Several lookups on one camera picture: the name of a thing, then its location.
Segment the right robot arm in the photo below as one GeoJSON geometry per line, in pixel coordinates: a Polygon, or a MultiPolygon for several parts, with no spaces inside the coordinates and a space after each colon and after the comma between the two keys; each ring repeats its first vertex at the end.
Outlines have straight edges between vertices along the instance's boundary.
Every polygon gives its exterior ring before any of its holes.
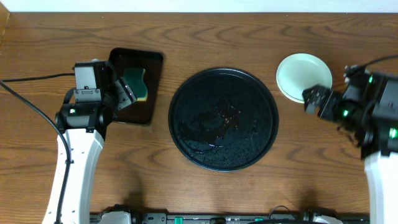
{"type": "Polygon", "coordinates": [[[302,92],[304,108],[354,134],[368,182],[371,223],[397,223],[397,77],[351,77],[345,92],[302,92]]]}

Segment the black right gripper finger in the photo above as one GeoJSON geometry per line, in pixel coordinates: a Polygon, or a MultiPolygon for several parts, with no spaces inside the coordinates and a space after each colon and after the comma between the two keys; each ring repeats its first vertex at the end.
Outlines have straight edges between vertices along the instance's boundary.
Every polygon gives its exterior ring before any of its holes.
{"type": "Polygon", "coordinates": [[[304,100],[310,100],[312,98],[323,98],[329,92],[331,92],[330,87],[326,87],[323,85],[315,85],[313,87],[305,89],[302,92],[302,96],[304,100]]]}
{"type": "Polygon", "coordinates": [[[311,96],[306,98],[304,101],[305,112],[314,114],[315,110],[319,107],[320,97],[319,96],[311,96]]]}

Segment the yellow plate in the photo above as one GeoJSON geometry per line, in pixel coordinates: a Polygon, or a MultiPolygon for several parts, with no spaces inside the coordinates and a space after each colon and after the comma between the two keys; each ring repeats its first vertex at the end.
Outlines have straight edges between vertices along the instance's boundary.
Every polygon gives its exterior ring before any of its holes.
{"type": "Polygon", "coordinates": [[[304,104],[304,101],[303,101],[303,100],[298,100],[298,99],[296,99],[296,98],[290,96],[289,94],[287,94],[287,93],[282,89],[282,86],[280,85],[280,83],[279,83],[278,81],[277,81],[276,83],[277,83],[277,86],[278,86],[279,90],[281,91],[281,93],[282,93],[286,98],[288,98],[289,100],[294,101],[294,102],[296,102],[296,103],[304,104]]]}

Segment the green and yellow sponge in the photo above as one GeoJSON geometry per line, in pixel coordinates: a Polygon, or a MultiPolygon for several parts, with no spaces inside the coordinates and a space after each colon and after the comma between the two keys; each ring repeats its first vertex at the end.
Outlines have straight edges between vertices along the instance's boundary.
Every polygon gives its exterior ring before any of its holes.
{"type": "Polygon", "coordinates": [[[147,101],[148,89],[144,83],[145,74],[144,68],[128,68],[124,71],[123,78],[136,101],[147,101]]]}

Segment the white plate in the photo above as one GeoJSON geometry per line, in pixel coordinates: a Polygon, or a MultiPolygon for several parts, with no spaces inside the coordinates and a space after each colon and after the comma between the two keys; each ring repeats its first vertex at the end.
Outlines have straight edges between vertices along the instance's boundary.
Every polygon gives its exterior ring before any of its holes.
{"type": "Polygon", "coordinates": [[[333,84],[326,63],[314,55],[304,53],[292,54],[283,59],[275,77],[282,89],[298,100],[303,100],[302,92],[307,88],[315,85],[331,88],[333,84]]]}

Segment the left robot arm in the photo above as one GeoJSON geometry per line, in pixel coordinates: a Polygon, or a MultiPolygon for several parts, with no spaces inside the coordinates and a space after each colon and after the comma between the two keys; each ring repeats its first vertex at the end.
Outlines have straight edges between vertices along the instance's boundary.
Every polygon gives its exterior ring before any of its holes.
{"type": "Polygon", "coordinates": [[[57,165],[44,223],[89,223],[96,165],[108,125],[136,97],[109,61],[78,62],[76,87],[55,116],[57,165]]]}

